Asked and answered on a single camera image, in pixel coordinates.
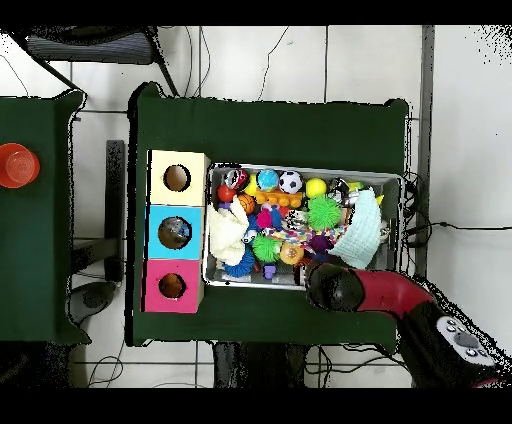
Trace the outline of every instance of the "green spiky ball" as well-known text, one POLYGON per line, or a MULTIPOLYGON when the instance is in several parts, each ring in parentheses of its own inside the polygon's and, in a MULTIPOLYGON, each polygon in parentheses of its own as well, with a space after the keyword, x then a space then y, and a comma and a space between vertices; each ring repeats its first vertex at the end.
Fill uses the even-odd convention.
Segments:
POLYGON ((335 227, 341 219, 341 209, 325 194, 308 201, 308 223, 315 230, 335 227))
POLYGON ((258 234, 252 242, 254 255, 262 262, 276 262, 279 259, 281 242, 258 234))

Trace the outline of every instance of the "white cloth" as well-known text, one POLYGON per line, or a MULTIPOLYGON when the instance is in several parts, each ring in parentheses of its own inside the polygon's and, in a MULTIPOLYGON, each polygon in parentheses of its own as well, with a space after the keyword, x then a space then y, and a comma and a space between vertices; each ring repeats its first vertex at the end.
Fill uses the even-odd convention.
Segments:
POLYGON ((242 241, 249 227, 244 208, 235 196, 230 211, 220 208, 218 211, 208 205, 208 225, 210 228, 210 253, 227 265, 240 263, 245 253, 242 241))

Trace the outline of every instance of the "chair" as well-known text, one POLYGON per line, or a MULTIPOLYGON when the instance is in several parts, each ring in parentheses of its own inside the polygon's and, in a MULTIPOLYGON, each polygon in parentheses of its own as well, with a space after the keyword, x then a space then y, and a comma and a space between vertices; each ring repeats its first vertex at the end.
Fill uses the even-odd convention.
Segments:
POLYGON ((157 63, 172 95, 179 95, 159 50, 156 26, 51 26, 21 30, 4 27, 4 32, 35 62, 70 88, 80 89, 47 61, 157 63))

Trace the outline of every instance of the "red cup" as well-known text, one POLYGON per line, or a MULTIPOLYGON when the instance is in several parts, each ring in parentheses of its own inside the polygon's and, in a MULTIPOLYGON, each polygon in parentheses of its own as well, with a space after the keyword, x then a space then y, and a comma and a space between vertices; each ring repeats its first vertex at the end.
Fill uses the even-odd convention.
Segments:
POLYGON ((7 143, 0 146, 0 185, 20 188, 39 175, 39 159, 21 144, 7 143))

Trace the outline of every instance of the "green table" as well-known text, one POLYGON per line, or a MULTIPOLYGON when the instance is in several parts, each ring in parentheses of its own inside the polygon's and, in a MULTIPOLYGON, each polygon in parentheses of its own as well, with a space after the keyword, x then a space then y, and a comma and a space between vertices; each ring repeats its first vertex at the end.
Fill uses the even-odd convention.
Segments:
POLYGON ((33 183, 0 187, 2 341, 89 342, 65 308, 72 250, 68 130, 82 101, 79 91, 0 98, 0 144, 23 144, 41 164, 33 183))
POLYGON ((146 339, 395 345, 381 313, 312 308, 303 292, 206 286, 194 315, 140 312, 146 152, 204 152, 214 162, 356 171, 404 171, 407 103, 242 103, 162 98, 146 83, 129 104, 127 342, 146 339))

